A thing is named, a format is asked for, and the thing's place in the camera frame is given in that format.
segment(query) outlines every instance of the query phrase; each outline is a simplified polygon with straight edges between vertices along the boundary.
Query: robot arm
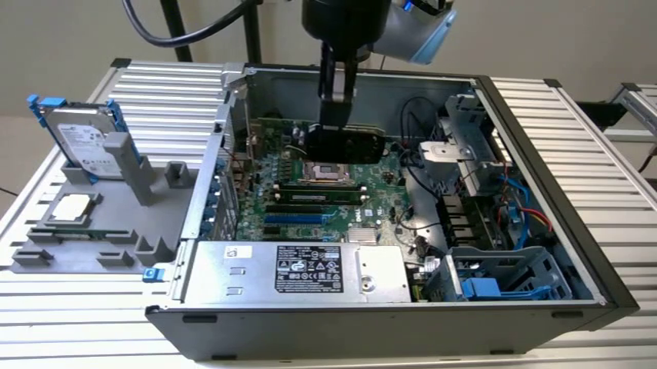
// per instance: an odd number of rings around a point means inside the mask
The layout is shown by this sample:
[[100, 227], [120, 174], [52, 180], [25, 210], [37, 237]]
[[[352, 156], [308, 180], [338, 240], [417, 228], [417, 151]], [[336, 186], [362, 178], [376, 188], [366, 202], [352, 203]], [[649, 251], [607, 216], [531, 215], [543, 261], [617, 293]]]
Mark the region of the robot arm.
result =
[[322, 40], [319, 124], [343, 127], [351, 113], [358, 50], [384, 32], [390, 0], [304, 0], [302, 23]]
[[391, 0], [304, 0], [303, 26], [322, 41], [320, 125], [347, 124], [359, 55], [374, 51], [417, 64], [431, 62], [455, 18], [450, 8], [451, 0], [439, 0], [437, 8], [423, 0], [402, 5]]

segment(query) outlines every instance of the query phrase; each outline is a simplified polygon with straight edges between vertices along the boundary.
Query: blue latch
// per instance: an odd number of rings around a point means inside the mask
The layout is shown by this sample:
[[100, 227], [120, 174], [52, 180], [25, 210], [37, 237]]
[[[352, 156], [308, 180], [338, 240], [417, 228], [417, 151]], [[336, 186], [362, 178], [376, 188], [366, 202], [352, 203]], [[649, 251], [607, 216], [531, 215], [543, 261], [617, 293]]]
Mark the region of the blue latch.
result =
[[160, 268], [145, 268], [141, 274], [141, 281], [144, 283], [157, 283], [164, 282], [164, 269]]
[[463, 296], [470, 299], [499, 298], [499, 286], [494, 278], [469, 278], [461, 283]]

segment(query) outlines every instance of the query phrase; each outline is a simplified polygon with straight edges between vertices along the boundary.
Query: motherboard chip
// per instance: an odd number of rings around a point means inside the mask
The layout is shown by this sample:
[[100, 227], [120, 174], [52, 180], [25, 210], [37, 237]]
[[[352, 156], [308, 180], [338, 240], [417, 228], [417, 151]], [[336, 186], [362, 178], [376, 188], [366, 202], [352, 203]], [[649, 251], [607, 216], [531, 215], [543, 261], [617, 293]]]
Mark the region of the motherboard chip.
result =
[[348, 165], [307, 162], [304, 163], [304, 182], [322, 183], [323, 185], [351, 185]]

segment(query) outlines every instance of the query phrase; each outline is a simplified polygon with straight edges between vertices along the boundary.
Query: sticker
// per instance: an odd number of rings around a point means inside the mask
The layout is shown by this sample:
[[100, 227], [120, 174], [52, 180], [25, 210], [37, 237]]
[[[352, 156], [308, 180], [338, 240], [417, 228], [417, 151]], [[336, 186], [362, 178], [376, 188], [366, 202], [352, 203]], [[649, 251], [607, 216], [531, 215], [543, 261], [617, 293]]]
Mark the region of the sticker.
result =
[[250, 259], [252, 254], [251, 246], [226, 246], [224, 259]]
[[282, 294], [344, 292], [339, 246], [278, 246], [275, 288]]
[[99, 177], [120, 177], [113, 156], [103, 149], [104, 135], [89, 125], [57, 125], [81, 168]]

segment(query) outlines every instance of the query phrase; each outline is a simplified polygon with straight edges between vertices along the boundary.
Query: blue cable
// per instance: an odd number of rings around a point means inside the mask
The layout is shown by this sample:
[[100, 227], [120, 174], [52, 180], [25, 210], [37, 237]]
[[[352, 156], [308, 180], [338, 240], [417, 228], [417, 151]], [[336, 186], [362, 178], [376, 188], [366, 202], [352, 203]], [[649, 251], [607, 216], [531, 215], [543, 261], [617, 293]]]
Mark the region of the blue cable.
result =
[[[519, 184], [514, 179], [505, 177], [503, 175], [501, 175], [498, 177], [498, 179], [502, 181], [506, 181], [506, 183], [509, 185], [511, 185], [518, 190], [521, 190], [522, 194], [525, 195], [525, 204], [527, 206], [530, 203], [530, 190], [529, 190], [529, 188], [525, 187], [522, 184]], [[529, 235], [530, 235], [530, 215], [525, 211], [522, 212], [522, 215], [525, 218], [525, 224], [522, 225], [521, 237], [517, 240], [515, 247], [513, 248], [513, 250], [519, 250], [525, 247], [525, 242], [526, 242], [526, 239], [529, 238]]]

